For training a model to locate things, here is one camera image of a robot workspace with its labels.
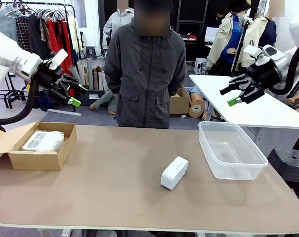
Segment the plastic stool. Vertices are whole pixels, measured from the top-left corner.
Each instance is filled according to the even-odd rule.
[[[96,52],[94,46],[85,47],[85,58],[96,59]]]
[[[299,199],[299,151],[275,148],[268,161],[286,183],[293,187]]]

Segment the jacket zipper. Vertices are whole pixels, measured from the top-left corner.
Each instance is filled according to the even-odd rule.
[[[149,79],[150,79],[150,69],[151,69],[151,63],[153,61],[153,53],[154,53],[154,39],[152,39],[152,47],[151,47],[151,56],[150,56],[150,63],[149,63],[149,72],[148,72],[148,81],[147,81],[147,90],[146,90],[146,101],[145,101],[145,113],[144,113],[144,121],[143,126],[145,126],[146,123],[146,116],[147,116],[147,103],[148,103],[148,87],[149,87]]]

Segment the bubble wrap package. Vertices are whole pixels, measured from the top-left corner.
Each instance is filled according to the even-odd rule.
[[[63,132],[36,130],[22,146],[21,150],[29,152],[58,152],[63,143]]]

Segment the open cardboard box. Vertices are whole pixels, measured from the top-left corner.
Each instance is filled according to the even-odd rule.
[[[36,130],[64,132],[65,142],[58,152],[21,151]],[[76,139],[74,123],[35,122],[7,133],[0,131],[0,154],[8,153],[14,169],[61,170]]]
[[[190,107],[190,95],[188,91],[182,86],[177,96],[170,98],[170,114],[171,115],[186,115]]]

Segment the dark gray jacket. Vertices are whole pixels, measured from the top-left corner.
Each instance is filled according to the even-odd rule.
[[[105,60],[110,90],[119,94],[119,126],[169,128],[169,100],[186,75],[185,45],[173,29],[166,37],[141,37],[134,23],[112,37]]]

